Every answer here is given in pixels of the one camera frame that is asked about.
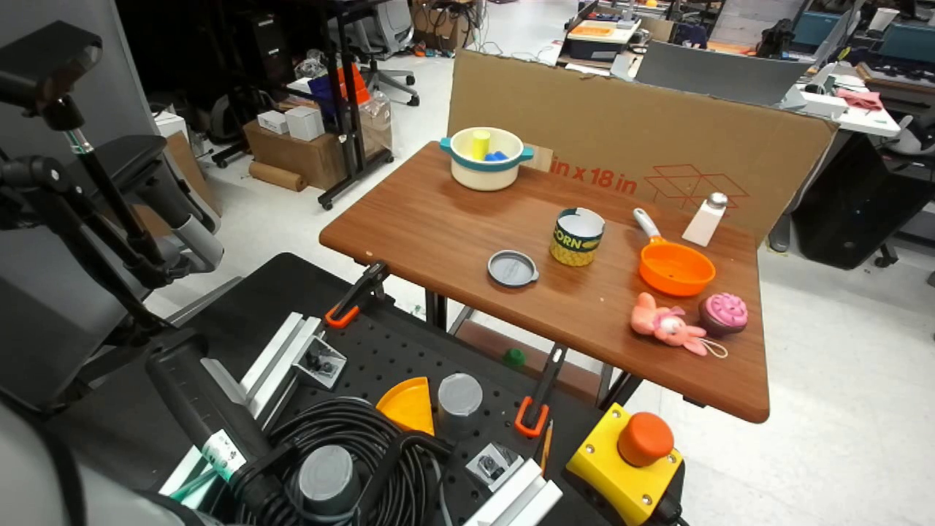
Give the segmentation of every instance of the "wire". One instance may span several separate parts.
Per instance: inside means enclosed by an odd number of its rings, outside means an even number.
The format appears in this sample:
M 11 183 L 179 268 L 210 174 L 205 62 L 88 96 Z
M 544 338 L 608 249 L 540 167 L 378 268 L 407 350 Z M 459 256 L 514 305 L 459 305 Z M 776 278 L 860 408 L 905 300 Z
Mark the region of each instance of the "wire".
M 290 462 L 274 462 L 283 464 L 274 470 L 274 475 L 287 490 L 281 490 L 264 509 L 237 509 L 237 524 L 299 526 L 324 519 L 360 526 L 424 526 L 435 515 L 440 483 L 432 467 L 435 454 L 419 442 L 400 451 L 400 443 L 410 443 L 407 439 L 410 436 L 392 427 L 372 402 L 360 397 L 315 402 L 270 432 L 274 451 L 293 451 Z M 293 480 L 300 462 L 324 443 L 338 443 L 354 456 L 354 464 L 363 473 L 363 496 L 367 496 L 367 483 L 378 480 L 385 458 L 400 451 L 397 464 L 381 489 L 381 496 L 354 509 L 363 512 L 363 518 L 315 518 L 303 512 Z

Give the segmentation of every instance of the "floor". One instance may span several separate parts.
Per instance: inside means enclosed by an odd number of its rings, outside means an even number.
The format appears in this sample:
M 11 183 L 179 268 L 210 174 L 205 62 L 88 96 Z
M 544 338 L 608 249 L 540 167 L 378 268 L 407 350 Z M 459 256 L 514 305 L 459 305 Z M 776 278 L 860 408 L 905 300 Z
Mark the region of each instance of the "floor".
M 481 50 L 544 58 L 556 53 L 560 23 L 576 0 L 492 4 Z M 419 75 L 421 104 L 394 104 L 394 154 L 410 158 L 446 131 L 449 58 L 397 58 Z M 245 160 L 210 169 L 221 202 L 220 240 L 227 249 L 214 275 L 194 275 L 148 297 L 172 313 L 227 278 L 248 275 L 278 250 L 354 281 L 360 265 L 322 249 L 319 230 L 366 196 L 381 169 L 332 210 L 319 189 L 290 192 L 245 174 Z M 763 309 L 772 375 L 772 418 L 746 423 L 698 408 L 677 394 L 642 385 L 632 408 L 664 416 L 686 456 L 684 518 L 692 526 L 838 526 L 935 524 L 928 475 L 935 473 L 935 288 L 927 286 L 935 250 L 901 246 L 890 268 L 838 272 L 795 250 L 760 249 Z M 388 281 L 410 313 L 421 288 Z

